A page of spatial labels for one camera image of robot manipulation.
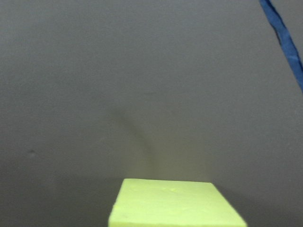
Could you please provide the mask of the yellow foam block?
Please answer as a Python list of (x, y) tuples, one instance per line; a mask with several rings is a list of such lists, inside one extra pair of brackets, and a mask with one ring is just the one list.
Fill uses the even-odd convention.
[(126, 178), (110, 227), (246, 227), (212, 183)]

